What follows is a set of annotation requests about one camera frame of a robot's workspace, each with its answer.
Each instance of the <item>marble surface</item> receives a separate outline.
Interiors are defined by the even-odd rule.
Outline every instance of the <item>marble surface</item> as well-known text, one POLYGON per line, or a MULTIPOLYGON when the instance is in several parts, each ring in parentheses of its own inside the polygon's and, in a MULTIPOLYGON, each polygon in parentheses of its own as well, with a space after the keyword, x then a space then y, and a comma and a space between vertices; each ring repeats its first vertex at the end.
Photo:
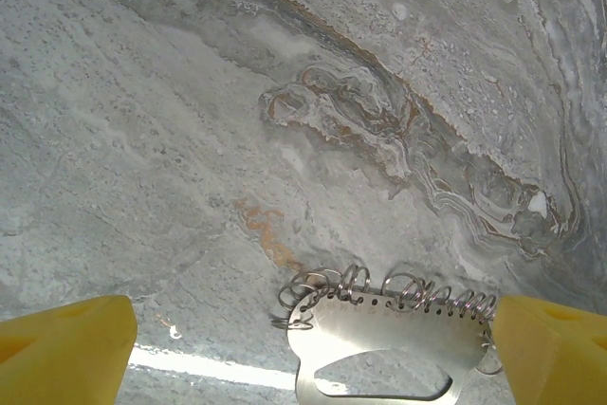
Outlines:
MULTIPOLYGON (((296 403, 269 315, 302 267, 607 312, 605 0, 0 0, 0 22, 0 317, 130 296, 118 404, 296 403)), ((328 380, 424 393, 418 367, 328 380)), ((513 400, 477 376, 460 402, 513 400)))

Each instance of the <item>yellow plastic block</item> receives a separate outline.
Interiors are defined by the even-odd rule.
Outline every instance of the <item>yellow plastic block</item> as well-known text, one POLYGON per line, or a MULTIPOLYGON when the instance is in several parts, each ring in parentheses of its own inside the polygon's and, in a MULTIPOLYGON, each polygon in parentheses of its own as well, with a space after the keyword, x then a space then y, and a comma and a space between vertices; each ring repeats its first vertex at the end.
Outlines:
POLYGON ((0 322, 0 403, 113 404, 136 336, 126 296, 0 322))
POLYGON ((493 338, 518 405, 607 404, 607 317, 507 296, 493 338))

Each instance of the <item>stainless steel plate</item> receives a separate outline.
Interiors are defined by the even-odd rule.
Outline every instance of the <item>stainless steel plate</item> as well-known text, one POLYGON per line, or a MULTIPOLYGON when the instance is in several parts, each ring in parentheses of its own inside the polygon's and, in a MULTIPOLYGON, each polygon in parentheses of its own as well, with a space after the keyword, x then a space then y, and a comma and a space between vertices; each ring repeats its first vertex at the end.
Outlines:
POLYGON ((305 330, 288 331, 293 352, 300 358, 296 393, 301 405, 452 405, 457 401, 466 375, 476 367, 487 351, 483 347, 486 322, 470 315, 451 316, 443 305, 433 304, 428 311, 419 308, 407 313, 387 307, 394 298, 353 293, 359 304, 324 296, 310 309, 313 295, 302 299, 289 322, 296 327, 305 322, 305 330), (410 396, 328 396, 316 386, 314 375, 340 359, 377 350, 406 348, 415 357, 438 365, 449 376, 446 387, 434 397, 410 396))

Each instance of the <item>brown stain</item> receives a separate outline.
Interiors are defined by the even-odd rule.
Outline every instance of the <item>brown stain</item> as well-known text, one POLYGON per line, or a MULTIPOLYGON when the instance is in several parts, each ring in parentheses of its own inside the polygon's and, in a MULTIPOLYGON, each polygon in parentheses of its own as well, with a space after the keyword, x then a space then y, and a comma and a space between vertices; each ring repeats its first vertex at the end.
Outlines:
MULTIPOLYGON (((351 58, 358 62, 362 62, 369 68, 376 71, 378 78, 390 85, 390 80, 397 81, 407 90, 407 102, 410 106, 411 112, 407 120, 406 128, 412 124, 413 120, 421 115, 425 114, 427 117, 432 118, 432 123, 440 125, 445 130, 458 140, 465 141, 466 139, 448 122, 447 119, 438 113, 431 101, 423 95, 415 92, 411 84, 399 75, 396 75, 390 71, 379 61, 377 56, 371 51, 361 48, 354 41, 339 33, 333 26, 328 24, 325 20, 312 13, 304 4, 296 0, 267 0, 267 4, 270 7, 274 7, 276 10, 284 11, 297 21, 297 27, 307 26, 313 33, 320 37, 326 44, 336 46, 341 52, 349 55, 351 58)), ((524 18, 521 17, 520 21, 524 24, 524 18)), ((398 136, 404 136, 403 133, 398 132, 398 136)), ((519 177, 509 175, 508 179, 523 186, 524 183, 519 177)))
POLYGON ((310 73, 313 71, 313 68, 314 68, 313 66, 310 66, 309 68, 304 70, 302 73, 302 76, 300 76, 300 81, 302 82, 302 84, 305 87, 310 89, 316 95, 320 95, 324 91, 322 89, 320 89, 318 86, 316 86, 310 79, 310 73))
POLYGON ((245 222, 248 230, 257 231, 259 245, 269 258, 278 267, 288 267, 294 272, 300 272, 303 265, 295 259, 293 250, 277 240, 272 223, 285 218, 285 215, 276 210, 262 211, 259 206, 248 207, 247 200, 241 199, 234 203, 236 209, 245 222))

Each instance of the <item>metal ring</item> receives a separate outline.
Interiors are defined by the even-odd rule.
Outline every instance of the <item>metal ring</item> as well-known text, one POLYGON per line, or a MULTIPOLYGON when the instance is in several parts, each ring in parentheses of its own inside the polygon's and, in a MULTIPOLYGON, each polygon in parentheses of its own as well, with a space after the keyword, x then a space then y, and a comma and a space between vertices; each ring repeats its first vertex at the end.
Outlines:
POLYGON ((341 280, 341 274, 339 272, 337 272, 336 270, 319 267, 319 268, 316 268, 313 270, 305 270, 303 272, 300 272, 299 274, 295 275, 291 279, 291 283, 297 282, 302 277, 305 277, 307 280, 307 277, 314 276, 314 277, 323 278, 327 282, 328 285, 331 285, 331 279, 327 275, 327 272, 337 275, 338 277, 340 277, 340 280, 341 280))
POLYGON ((294 299, 299 299, 299 301, 300 301, 301 299, 303 299, 305 296, 307 296, 307 294, 304 294, 304 295, 302 295, 302 296, 299 296, 299 295, 298 295, 298 296, 296 296, 296 295, 295 295, 295 293, 293 292, 293 287, 295 287, 295 286, 301 286, 302 288, 309 289, 309 290, 310 290, 310 293, 307 293, 307 294, 311 294, 311 293, 317 293, 317 296, 319 295, 319 291, 318 291, 318 290, 317 290, 317 289, 316 289, 314 286, 312 286, 312 285, 308 285, 308 284, 292 284, 292 283, 289 283, 289 284, 287 284, 287 285, 283 286, 283 287, 282 287, 282 288, 281 288, 281 289, 278 291, 278 303, 279 303, 279 304, 280 304, 282 307, 286 308, 287 310, 291 310, 291 311, 292 311, 292 310, 293 310, 293 309, 294 309, 294 308, 297 306, 297 303, 295 303, 295 304, 288 304, 288 303, 286 303, 286 302, 283 300, 282 295, 283 295, 283 293, 284 293, 286 290, 289 290, 289 292, 291 293, 291 296, 292 296, 294 299))
POLYGON ((356 280, 358 272, 359 272, 359 266, 350 265, 345 270, 345 272, 343 272, 343 274, 341 275, 341 280, 340 280, 340 283, 338 284, 338 289, 337 289, 337 296, 340 301, 348 301, 348 300, 352 299, 352 291, 350 288, 352 287, 352 284, 356 280), (343 296, 341 294, 344 289, 346 290, 347 297, 343 296))
POLYGON ((437 299, 441 293, 444 294, 444 296, 442 297, 442 299, 443 299, 442 302, 444 302, 444 303, 447 302, 449 300, 449 298, 451 297, 451 286, 450 285, 441 286, 436 291, 434 291, 428 298, 426 298, 424 300, 425 301, 424 307, 430 308, 430 306, 437 301, 437 299))
POLYGON ((362 299, 358 298, 354 300, 352 296, 352 293, 354 292, 354 285, 356 284, 361 271, 364 271, 365 273, 364 285, 362 286, 361 292, 366 293, 369 290, 369 286, 371 285, 371 272, 369 272, 369 269, 367 267, 357 267, 356 271, 352 274, 350 282, 348 283, 348 300, 354 305, 360 304, 360 299, 362 299))
POLYGON ((482 301, 484 301, 486 297, 487 297, 487 295, 485 293, 475 294, 472 298, 467 300, 464 305, 462 305, 462 307, 459 311, 460 316, 462 316, 462 317, 466 316, 466 312, 469 312, 471 308, 476 309, 478 304, 481 303, 482 301))
POLYGON ((392 305, 392 302, 388 302, 388 308, 393 309, 396 312, 401 312, 401 313, 405 313, 405 312, 410 312, 413 310, 416 310, 417 308, 419 308, 419 303, 422 302, 423 297, 424 297, 424 281, 415 277, 413 274, 410 274, 409 272, 397 272, 394 274, 390 274, 388 277, 386 277, 383 281, 383 283, 381 284, 381 290, 380 290, 380 294, 382 296, 389 296, 389 294, 387 294, 387 288, 388 288, 388 284, 395 279, 396 277, 407 277, 408 279, 411 279, 412 281, 409 282, 407 284, 407 286, 405 286, 402 291, 400 292, 400 295, 398 296, 398 299, 396 300, 396 305, 392 305), (413 286, 416 285, 417 289, 416 292, 414 294, 414 298, 413 301, 418 301, 416 305, 414 305, 413 307, 411 307, 410 305, 407 305, 407 309, 405 308, 400 308, 401 306, 404 306, 404 302, 405 300, 409 301, 407 299, 407 292, 409 291, 409 289, 413 286))
POLYGON ((296 329, 300 331, 307 331, 308 329, 314 328, 314 325, 310 322, 314 318, 313 315, 309 316, 305 320, 294 320, 290 322, 286 329, 296 329))
POLYGON ((307 282, 307 280, 310 277, 319 277, 319 278, 321 278, 321 279, 324 280, 324 284, 322 284, 321 286, 311 285, 311 286, 314 286, 317 291, 321 291, 321 293, 320 293, 321 296, 320 297, 326 295, 330 291, 330 289, 331 289, 331 280, 327 277, 326 274, 320 273, 317 270, 310 270, 310 271, 300 272, 299 274, 297 274, 296 276, 294 276, 291 279, 291 283, 293 285, 301 284, 300 282, 297 282, 297 281, 300 280, 300 279, 303 279, 303 284, 310 285, 307 282))
POLYGON ((461 303, 467 302, 468 300, 472 299, 473 297, 474 297, 474 290, 467 289, 466 291, 461 293, 459 296, 457 296, 457 298, 455 298, 449 305, 447 305, 447 309, 449 310, 449 313, 450 314, 453 313, 453 308, 457 308, 461 312, 461 308, 460 308, 461 303))
POLYGON ((317 269, 314 269, 312 272, 318 272, 326 276, 329 281, 329 289, 327 290, 326 295, 329 297, 335 296, 337 284, 341 281, 343 274, 341 272, 336 271, 335 269, 329 269, 327 267, 319 267, 317 269), (337 278, 335 282, 331 281, 331 278, 329 277, 330 274, 335 275, 335 277, 337 278))
POLYGON ((481 314, 480 322, 493 319, 496 304, 497 296, 494 294, 489 294, 483 301, 479 303, 479 305, 476 306, 477 313, 481 314))

